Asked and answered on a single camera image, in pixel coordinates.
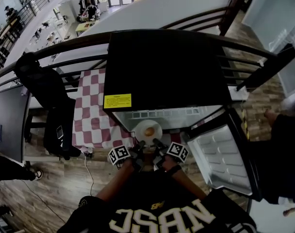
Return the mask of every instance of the refrigerator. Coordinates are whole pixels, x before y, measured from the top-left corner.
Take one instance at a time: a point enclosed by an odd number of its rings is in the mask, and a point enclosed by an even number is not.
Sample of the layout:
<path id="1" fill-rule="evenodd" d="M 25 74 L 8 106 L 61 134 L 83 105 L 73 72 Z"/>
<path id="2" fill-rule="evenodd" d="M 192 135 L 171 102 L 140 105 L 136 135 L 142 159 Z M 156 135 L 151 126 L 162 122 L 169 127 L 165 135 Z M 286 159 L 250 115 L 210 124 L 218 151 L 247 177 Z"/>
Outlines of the refrigerator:
<path id="1" fill-rule="evenodd" d="M 214 49 L 199 33 L 113 33 L 103 110 L 128 132 L 145 119 L 183 132 L 207 185 L 261 200 L 256 165 Z"/>

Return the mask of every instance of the egg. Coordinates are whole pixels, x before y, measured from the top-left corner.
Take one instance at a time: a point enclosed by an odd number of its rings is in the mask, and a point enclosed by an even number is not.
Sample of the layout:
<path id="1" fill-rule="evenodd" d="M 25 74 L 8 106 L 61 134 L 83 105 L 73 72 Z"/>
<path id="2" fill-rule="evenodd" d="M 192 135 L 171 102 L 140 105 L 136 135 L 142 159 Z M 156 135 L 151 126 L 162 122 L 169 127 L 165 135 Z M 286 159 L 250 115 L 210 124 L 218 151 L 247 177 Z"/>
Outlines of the egg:
<path id="1" fill-rule="evenodd" d="M 154 135 L 154 133 L 155 133 L 155 130 L 152 127 L 149 127 L 144 131 L 145 136 L 152 136 L 152 135 Z"/>

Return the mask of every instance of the power cord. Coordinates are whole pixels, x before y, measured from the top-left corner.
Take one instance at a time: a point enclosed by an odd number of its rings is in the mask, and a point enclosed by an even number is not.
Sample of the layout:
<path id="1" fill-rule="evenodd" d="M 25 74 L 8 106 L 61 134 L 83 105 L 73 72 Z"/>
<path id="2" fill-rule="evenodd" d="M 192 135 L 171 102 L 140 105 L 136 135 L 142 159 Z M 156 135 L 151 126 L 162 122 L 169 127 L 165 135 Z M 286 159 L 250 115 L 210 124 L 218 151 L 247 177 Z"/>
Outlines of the power cord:
<path id="1" fill-rule="evenodd" d="M 88 167 L 87 167 L 87 165 L 86 165 L 86 158 L 87 158 L 87 154 L 85 154 L 85 167 L 86 167 L 86 169 L 87 169 L 87 171 L 88 171 L 88 173 L 89 173 L 89 175 L 90 175 L 90 177 L 91 177 L 91 179 L 92 179 L 92 181 L 93 181 L 93 183 L 92 183 L 91 186 L 90 186 L 90 192 L 89 192 L 89 195 L 92 196 L 92 195 L 91 195 L 91 190 L 92 190 L 92 188 L 93 188 L 93 185 L 94 185 L 95 181 L 94 181 L 94 178 L 93 178 L 93 176 L 91 175 L 91 173 L 90 173 L 90 171 L 89 171 L 89 169 L 88 169 Z"/>
<path id="2" fill-rule="evenodd" d="M 25 183 L 25 185 L 28 187 L 28 189 L 34 194 L 36 195 L 46 206 L 47 208 L 49 208 L 51 210 L 51 212 L 53 212 L 63 223 L 66 223 L 61 217 L 59 217 L 42 199 L 39 195 L 37 195 L 35 192 L 33 192 L 30 187 L 27 185 L 27 183 Z"/>

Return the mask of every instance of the plate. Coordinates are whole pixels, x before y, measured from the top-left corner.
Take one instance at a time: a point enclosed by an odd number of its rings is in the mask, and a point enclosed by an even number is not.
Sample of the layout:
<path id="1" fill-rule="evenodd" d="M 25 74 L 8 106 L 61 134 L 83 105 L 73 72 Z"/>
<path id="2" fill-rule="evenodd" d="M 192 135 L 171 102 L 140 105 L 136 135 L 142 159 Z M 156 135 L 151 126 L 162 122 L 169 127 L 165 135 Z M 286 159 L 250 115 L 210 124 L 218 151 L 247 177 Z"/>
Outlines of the plate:
<path id="1" fill-rule="evenodd" d="M 145 131 L 148 128 L 154 129 L 154 134 L 151 136 L 146 136 Z M 134 135 L 139 142 L 145 141 L 147 145 L 154 145 L 153 139 L 156 138 L 160 140 L 163 136 L 163 130 L 158 122 L 153 120 L 143 120 L 138 123 L 134 129 Z"/>

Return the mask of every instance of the red and white checkered cloth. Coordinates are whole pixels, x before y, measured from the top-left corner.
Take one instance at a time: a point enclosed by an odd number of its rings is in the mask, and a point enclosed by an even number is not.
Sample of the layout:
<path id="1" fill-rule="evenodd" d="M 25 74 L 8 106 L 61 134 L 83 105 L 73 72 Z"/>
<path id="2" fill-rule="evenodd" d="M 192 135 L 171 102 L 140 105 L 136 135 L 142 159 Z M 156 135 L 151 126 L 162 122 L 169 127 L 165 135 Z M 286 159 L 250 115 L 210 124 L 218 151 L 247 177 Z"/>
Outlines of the red and white checkered cloth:
<path id="1" fill-rule="evenodd" d="M 82 152 L 93 148 L 133 147 L 135 138 L 125 132 L 103 110 L 105 69 L 81 73 L 75 102 L 72 145 Z M 161 141 L 182 143 L 180 132 L 163 134 Z"/>

